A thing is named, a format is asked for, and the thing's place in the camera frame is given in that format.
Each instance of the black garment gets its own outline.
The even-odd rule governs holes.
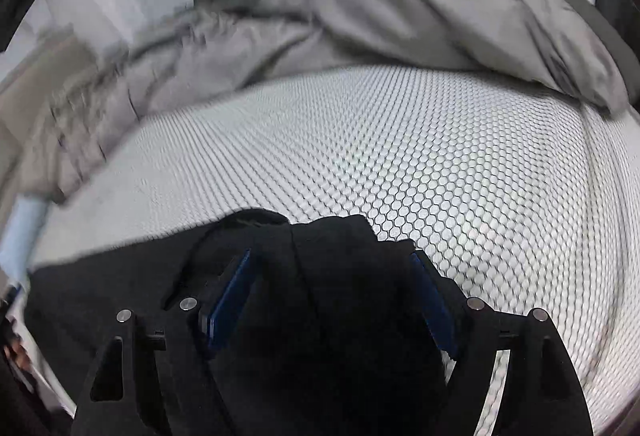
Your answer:
[[[152,318],[168,298],[198,298],[233,254],[251,248],[260,277],[210,363],[238,433],[423,434],[445,383],[405,290],[412,243],[378,242],[361,216],[264,225],[278,222],[245,212],[39,269],[26,324],[76,400],[119,310]]]

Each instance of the round metal fastener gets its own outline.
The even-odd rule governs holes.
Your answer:
[[[484,308],[484,301],[478,297],[469,297],[466,300],[466,305],[469,306],[472,310],[480,311]]]
[[[116,315],[118,322],[127,322],[131,318],[131,310],[120,310]]]
[[[186,299],[182,299],[180,301],[180,309],[184,311],[193,310],[196,307],[198,301],[193,297],[187,297]]]
[[[533,317],[537,321],[544,322],[549,318],[549,314],[542,308],[535,308],[535,310],[533,310]]]

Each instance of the honeycomb mesh pattern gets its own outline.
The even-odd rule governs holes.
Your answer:
[[[366,216],[501,311],[549,311],[596,431],[640,376],[640,127],[494,75],[362,67],[157,116],[68,206],[39,262],[265,207]],[[477,434],[490,434],[499,355]]]

